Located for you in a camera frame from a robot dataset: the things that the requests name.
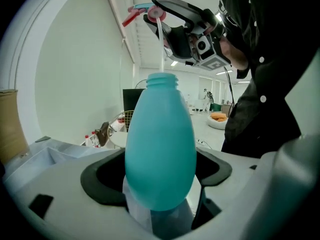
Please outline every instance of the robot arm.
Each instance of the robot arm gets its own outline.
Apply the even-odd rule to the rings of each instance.
[[[230,61],[222,54],[220,38],[225,28],[209,9],[200,9],[182,0],[152,0],[152,3],[138,4],[128,9],[130,16],[124,26],[142,13],[144,22],[159,38],[157,23],[150,17],[150,9],[158,7],[185,21],[184,26],[170,27],[161,22],[164,38],[164,49],[173,61],[185,63],[213,71],[229,65]]]

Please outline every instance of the pink tool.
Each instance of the pink tool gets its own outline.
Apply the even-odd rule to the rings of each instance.
[[[162,22],[166,18],[166,12],[160,7],[154,5],[148,10],[148,19],[153,23],[157,23],[157,18]]]

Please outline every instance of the white ceiling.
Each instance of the white ceiling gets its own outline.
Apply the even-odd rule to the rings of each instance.
[[[115,16],[119,22],[122,22],[127,16],[127,8],[142,3],[150,3],[152,0],[111,0],[112,7],[115,11]],[[210,9],[214,14],[218,11],[219,0],[183,0],[189,4],[199,7],[200,9]],[[174,15],[167,13],[164,20],[166,24],[171,27],[177,27],[183,25],[185,22]],[[160,64],[160,52],[159,52],[159,40],[156,35],[152,33],[149,27],[143,20],[142,15],[138,16],[134,22],[132,22],[126,28],[120,26],[123,35],[126,36],[126,43],[131,50],[132,56],[134,57],[135,63],[139,64],[141,68],[159,68]],[[223,72],[224,69],[218,69],[214,72],[207,71],[200,68],[194,68],[190,66],[185,66],[182,63],[178,63],[176,66],[172,67],[171,63],[173,61],[166,58],[165,69],[168,70],[179,70],[187,71],[192,73],[198,73],[210,77],[216,77],[222,80],[226,79],[226,74],[216,75],[216,73]],[[236,79],[237,73],[234,67],[227,67],[228,70],[233,70],[230,73],[230,78],[233,83],[240,80]],[[246,79],[241,81],[248,81],[251,79],[249,75]]]

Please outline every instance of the orange object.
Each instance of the orange object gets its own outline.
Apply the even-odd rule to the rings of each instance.
[[[225,113],[211,113],[210,117],[218,122],[227,120],[227,115]]]
[[[0,90],[0,162],[28,152],[17,107],[17,90]]]

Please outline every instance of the red handle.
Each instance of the red handle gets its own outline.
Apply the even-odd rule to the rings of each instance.
[[[147,10],[144,9],[144,8],[142,8],[142,9],[131,9],[131,13],[124,20],[124,22],[122,22],[122,26],[124,26],[124,27],[128,26],[137,16],[139,16],[140,14],[143,14],[145,12],[147,12]]]

